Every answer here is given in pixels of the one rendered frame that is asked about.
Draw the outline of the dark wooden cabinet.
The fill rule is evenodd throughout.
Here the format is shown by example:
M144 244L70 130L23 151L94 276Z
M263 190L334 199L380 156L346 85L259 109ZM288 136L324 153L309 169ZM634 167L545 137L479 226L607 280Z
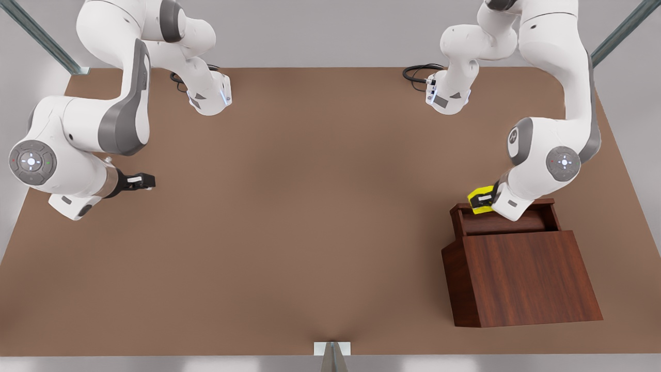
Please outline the dark wooden cabinet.
M570 230L461 236L442 258L456 327L603 319Z

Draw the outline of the dark wooden drawer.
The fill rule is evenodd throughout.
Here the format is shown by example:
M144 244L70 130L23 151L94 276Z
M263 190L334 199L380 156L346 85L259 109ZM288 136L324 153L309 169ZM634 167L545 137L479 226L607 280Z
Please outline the dark wooden drawer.
M538 199L527 207L517 221L510 221L494 211L474 214L468 203L455 205L449 214L456 238L561 231L554 204L552 198Z

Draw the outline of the silver frame post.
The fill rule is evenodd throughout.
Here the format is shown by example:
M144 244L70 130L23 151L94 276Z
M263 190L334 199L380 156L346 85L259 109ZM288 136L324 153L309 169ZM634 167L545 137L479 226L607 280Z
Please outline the silver frame post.
M604 61L659 6L661 6L661 0L642 0L592 52L591 59L593 67Z
M15 0L0 0L0 8L21 26L45 51L50 54L71 75L87 75L89 67L82 67L74 61L47 31L26 12Z
M350 342L314 342L314 356L323 356L320 372L349 372L345 356L351 355Z

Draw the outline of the yellow square block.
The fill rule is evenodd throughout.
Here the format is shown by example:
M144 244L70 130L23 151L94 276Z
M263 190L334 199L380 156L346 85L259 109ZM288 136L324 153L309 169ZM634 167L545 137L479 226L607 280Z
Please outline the yellow square block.
M492 190L493 184L487 187L477 188L467 196L473 214L482 214L493 211L491 205Z

